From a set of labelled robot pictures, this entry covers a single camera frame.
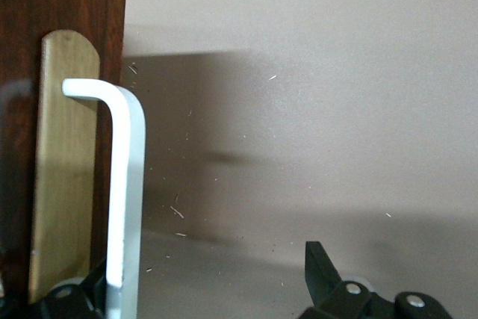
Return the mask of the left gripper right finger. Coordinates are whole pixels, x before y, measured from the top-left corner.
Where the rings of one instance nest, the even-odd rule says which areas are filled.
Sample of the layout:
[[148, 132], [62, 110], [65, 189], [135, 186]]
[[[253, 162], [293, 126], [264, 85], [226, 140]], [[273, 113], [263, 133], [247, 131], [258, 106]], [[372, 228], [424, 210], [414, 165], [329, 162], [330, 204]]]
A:
[[343, 280], [319, 241], [305, 243], [305, 282], [313, 306], [301, 318], [452, 318], [427, 294], [404, 291], [388, 301], [360, 282]]

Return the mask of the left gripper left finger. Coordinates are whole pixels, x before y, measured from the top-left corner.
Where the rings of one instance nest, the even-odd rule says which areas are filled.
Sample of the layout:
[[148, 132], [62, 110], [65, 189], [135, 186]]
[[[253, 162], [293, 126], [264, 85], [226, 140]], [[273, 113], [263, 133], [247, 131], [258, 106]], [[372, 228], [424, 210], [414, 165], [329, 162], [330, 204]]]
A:
[[10, 319], [105, 318], [106, 261], [80, 283], [65, 284], [35, 303], [20, 305], [15, 297], [1, 298], [1, 317]]

